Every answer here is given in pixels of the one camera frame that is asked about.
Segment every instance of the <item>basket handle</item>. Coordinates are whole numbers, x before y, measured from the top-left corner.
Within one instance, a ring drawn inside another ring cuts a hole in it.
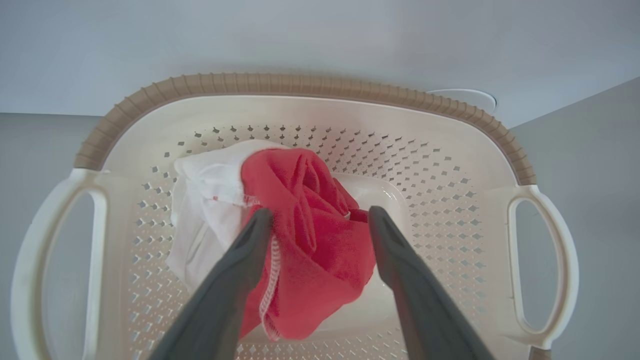
[[[556,300],[551,315],[542,329],[533,329],[525,320],[520,288],[520,271],[518,268],[518,251],[516,244],[515,209],[519,203],[528,200],[540,212],[554,242],[558,267]],[[551,200],[540,192],[537,185],[519,186],[509,205],[509,239],[511,242],[511,271],[513,293],[518,322],[522,329],[530,335],[529,344],[543,350],[551,348],[551,343],[564,331],[573,313],[578,296],[579,268],[578,255],[573,238],[562,215]]]
[[[13,341],[20,359],[53,358],[47,346],[42,316],[43,281],[49,256],[68,212],[85,193],[92,196],[95,210],[83,359],[92,358],[92,354],[95,354],[107,214],[106,197],[95,183],[98,174],[93,170],[73,169],[69,177],[47,196],[24,237],[11,288]]]

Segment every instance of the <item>stitched hem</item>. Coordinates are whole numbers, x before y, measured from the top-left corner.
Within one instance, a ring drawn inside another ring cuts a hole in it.
[[[271,270],[269,271],[269,282],[267,283],[267,290],[264,292],[264,296],[262,296],[262,300],[260,301],[259,315],[260,320],[262,322],[262,326],[267,333],[267,336],[271,341],[276,341],[280,339],[280,331],[276,329],[273,321],[269,315],[267,315],[267,310],[271,305],[271,301],[273,301],[273,294],[276,290],[276,285],[278,284],[278,278],[280,277],[280,244],[275,236],[271,238]]]

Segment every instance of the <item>red cloth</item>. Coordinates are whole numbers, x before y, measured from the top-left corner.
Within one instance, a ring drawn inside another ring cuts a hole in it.
[[[274,238],[280,248],[280,273],[265,328],[272,340],[303,339],[356,300],[376,263],[367,211],[329,173],[322,159],[305,149],[255,153],[242,166],[244,193],[273,212],[273,233],[265,267],[249,294],[240,331],[260,324],[260,302],[268,290]]]

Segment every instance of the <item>white plastic laundry basket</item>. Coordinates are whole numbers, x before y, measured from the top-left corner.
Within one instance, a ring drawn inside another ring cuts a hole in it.
[[[20,358],[59,358],[55,328],[44,320],[43,279],[65,215],[88,192],[95,201],[88,310],[84,334],[75,335],[84,337],[85,359],[145,359],[188,301],[164,263],[175,230],[173,161],[252,138],[311,149],[350,192],[378,188],[393,200],[387,207],[406,204],[390,212],[404,212],[405,237],[494,355],[549,356],[575,305],[577,256],[500,122],[464,103],[376,83],[209,74],[154,83],[117,104],[38,210],[13,278]],[[556,302],[538,330],[522,309],[514,221],[522,200],[538,208],[557,252]],[[257,329],[238,344],[237,358],[406,358],[393,298],[376,279],[357,306],[345,306],[309,339],[270,343]]]

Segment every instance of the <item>ceiling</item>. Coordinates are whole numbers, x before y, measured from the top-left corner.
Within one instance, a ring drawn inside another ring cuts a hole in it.
[[[0,112],[103,115],[233,71],[482,90],[513,127],[640,76],[640,2],[0,1]]]

